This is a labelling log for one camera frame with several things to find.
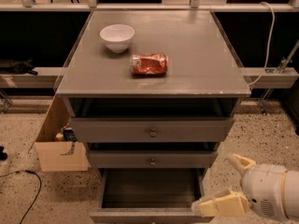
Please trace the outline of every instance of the drawer knob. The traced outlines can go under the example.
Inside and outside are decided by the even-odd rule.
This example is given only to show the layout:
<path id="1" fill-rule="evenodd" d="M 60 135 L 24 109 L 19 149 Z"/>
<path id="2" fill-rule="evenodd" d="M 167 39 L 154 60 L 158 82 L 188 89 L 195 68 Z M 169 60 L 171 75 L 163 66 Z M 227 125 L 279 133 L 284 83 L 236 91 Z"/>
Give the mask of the drawer knob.
<path id="1" fill-rule="evenodd" d="M 149 132 L 149 136 L 152 137 L 152 138 L 156 137 L 157 136 L 156 130 L 155 129 L 151 129 L 150 132 Z"/>
<path id="2" fill-rule="evenodd" d="M 150 166 L 155 166 L 156 165 L 156 160 L 155 159 L 151 159 L 149 162 Z"/>

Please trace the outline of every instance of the countertop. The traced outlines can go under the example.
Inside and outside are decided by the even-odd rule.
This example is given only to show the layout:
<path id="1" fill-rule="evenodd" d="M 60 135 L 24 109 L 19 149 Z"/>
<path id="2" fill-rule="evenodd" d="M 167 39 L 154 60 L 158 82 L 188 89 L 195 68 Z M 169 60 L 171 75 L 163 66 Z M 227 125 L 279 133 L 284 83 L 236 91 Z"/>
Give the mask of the countertop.
<path id="1" fill-rule="evenodd" d="M 110 24 L 135 29 L 122 54 L 108 50 L 99 32 Z M 135 77 L 130 56 L 164 52 L 163 77 Z M 250 89 L 209 11 L 94 11 L 57 90 L 62 97 L 247 97 Z"/>

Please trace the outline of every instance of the drawer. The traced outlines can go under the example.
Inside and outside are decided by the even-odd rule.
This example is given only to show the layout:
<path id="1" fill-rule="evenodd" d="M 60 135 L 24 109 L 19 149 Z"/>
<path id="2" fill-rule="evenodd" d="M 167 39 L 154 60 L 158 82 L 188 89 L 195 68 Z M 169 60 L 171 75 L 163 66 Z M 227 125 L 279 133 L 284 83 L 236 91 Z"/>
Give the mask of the drawer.
<path id="1" fill-rule="evenodd" d="M 79 142 L 221 142 L 234 119 L 86 119 L 70 124 Z"/>
<path id="2" fill-rule="evenodd" d="M 194 223 L 212 218 L 192 213 L 204 195 L 199 169 L 105 169 L 94 223 Z"/>
<path id="3" fill-rule="evenodd" d="M 237 98 L 69 98 L 77 118 L 231 117 Z"/>
<path id="4" fill-rule="evenodd" d="M 217 158 L 210 151 L 90 151 L 92 168 L 209 168 Z"/>

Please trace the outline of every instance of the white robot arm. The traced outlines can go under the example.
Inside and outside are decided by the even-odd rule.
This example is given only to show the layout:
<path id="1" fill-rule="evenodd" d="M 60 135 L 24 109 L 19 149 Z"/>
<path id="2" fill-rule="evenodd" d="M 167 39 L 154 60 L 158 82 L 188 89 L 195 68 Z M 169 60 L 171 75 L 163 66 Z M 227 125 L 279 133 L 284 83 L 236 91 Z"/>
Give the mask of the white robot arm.
<path id="1" fill-rule="evenodd" d="M 226 190 L 192 204 L 202 217 L 242 217 L 251 208 L 260 217 L 276 221 L 299 220 L 299 172 L 233 155 L 230 163 L 242 175 L 243 193 Z"/>

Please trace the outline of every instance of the speckled floor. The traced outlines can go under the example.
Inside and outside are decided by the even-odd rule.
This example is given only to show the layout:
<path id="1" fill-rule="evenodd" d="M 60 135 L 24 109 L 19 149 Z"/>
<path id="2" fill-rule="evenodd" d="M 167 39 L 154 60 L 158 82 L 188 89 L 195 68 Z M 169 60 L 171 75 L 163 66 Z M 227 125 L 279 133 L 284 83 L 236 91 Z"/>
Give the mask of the speckled floor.
<path id="1" fill-rule="evenodd" d="M 0 115 L 0 144 L 8 154 L 7 161 L 0 162 L 0 175 L 30 169 L 41 177 L 40 194 L 23 224 L 93 223 L 89 212 L 97 208 L 100 188 L 94 170 L 72 173 L 40 171 L 36 149 L 31 146 L 45 118 L 45 107 L 47 104 L 39 104 L 35 113 L 28 110 L 22 113 L 13 106 L 8 114 Z M 219 157 L 206 173 L 206 194 L 227 187 L 240 190 L 240 176 L 226 160 L 230 153 L 247 156 L 258 163 L 280 164 L 299 171 L 299 136 L 295 134 L 292 120 L 278 101 L 267 102 L 266 109 L 268 116 L 261 114 L 254 101 L 243 102 L 239 107 L 235 125 L 221 144 Z M 20 223 L 37 190 L 38 179 L 34 175 L 20 173 L 0 178 L 0 223 Z M 210 223 L 277 222 L 249 212 L 242 218 L 215 217 Z"/>

